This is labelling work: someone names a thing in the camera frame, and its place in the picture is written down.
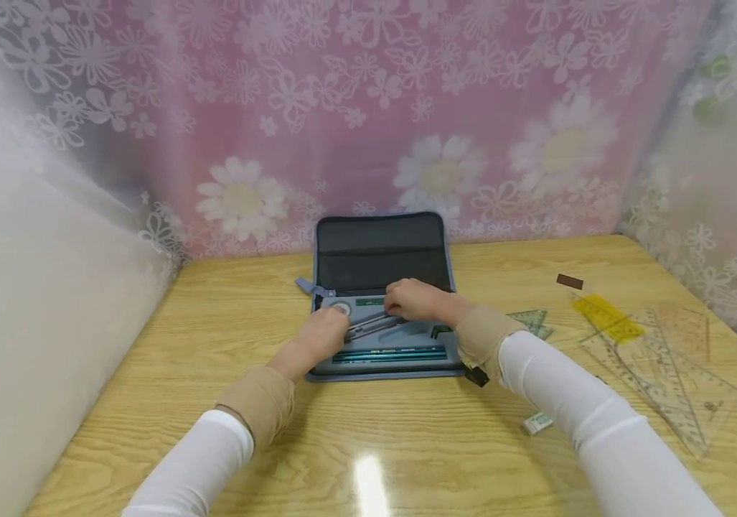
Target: hand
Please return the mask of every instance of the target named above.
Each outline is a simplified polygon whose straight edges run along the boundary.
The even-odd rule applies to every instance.
[[[413,278],[401,279],[385,288],[385,311],[406,320],[438,320],[455,327],[473,308],[460,294],[446,293]]]
[[[296,336],[288,341],[267,364],[283,376],[297,382],[319,361],[339,352],[351,321],[335,307],[312,312]]]

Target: blue case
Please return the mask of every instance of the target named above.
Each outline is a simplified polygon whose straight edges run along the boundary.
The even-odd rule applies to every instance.
[[[365,305],[376,305],[372,300],[381,299],[385,294],[385,285],[400,278],[417,278],[440,289],[454,291],[448,235],[443,218],[434,212],[322,218],[314,232],[313,267],[312,287],[297,282],[303,289],[312,292],[312,312],[331,303],[348,302],[352,306],[361,305],[354,310],[361,311],[359,316],[366,315],[368,308]],[[417,326],[416,330],[410,330],[413,326]],[[456,337],[453,332],[438,330],[439,327],[442,326],[438,322],[407,322],[396,330],[378,333],[375,338],[375,342],[379,343],[377,346],[370,342],[372,336],[361,339],[359,348],[365,352],[370,349],[371,353],[391,352],[389,360],[345,363],[347,357],[363,355],[359,353],[363,350],[352,349],[352,345],[357,346],[354,344],[356,340],[347,343],[343,353],[314,367],[306,379],[331,382],[462,376]],[[391,341],[395,344],[381,345],[383,338],[391,332],[397,333],[395,341]],[[429,338],[436,340],[439,346],[427,348]],[[429,355],[428,350],[438,349],[444,350],[444,353]],[[432,359],[394,360],[406,357],[407,350],[417,350],[418,358]]]

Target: yellow ruler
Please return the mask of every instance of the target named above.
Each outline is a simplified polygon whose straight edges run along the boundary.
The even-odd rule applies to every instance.
[[[571,305],[592,323],[593,327],[615,343],[624,343],[644,335],[644,328],[636,325],[622,311],[615,309],[601,295],[587,294],[584,298],[575,299]]]

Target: sleeve cuff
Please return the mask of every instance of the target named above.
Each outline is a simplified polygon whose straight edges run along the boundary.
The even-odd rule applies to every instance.
[[[242,442],[242,456],[244,461],[246,463],[250,461],[250,457],[253,456],[253,435],[250,434],[248,427],[245,426],[239,418],[219,409],[210,409],[210,411],[206,411],[201,415],[201,417],[196,421],[196,424],[199,424],[200,422],[219,424],[233,432],[233,434],[238,437],[239,441]]]
[[[477,305],[454,330],[462,360],[472,368],[480,366],[489,379],[502,384],[498,347],[506,337],[527,328],[499,310]]]
[[[228,386],[216,404],[238,414],[253,436],[254,450],[262,450],[291,423],[294,383],[272,368],[256,366]]]

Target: pink floral curtain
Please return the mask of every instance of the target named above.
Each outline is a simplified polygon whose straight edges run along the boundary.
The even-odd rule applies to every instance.
[[[325,214],[552,238],[615,228],[710,4],[0,0],[0,59],[181,257],[307,249]]]

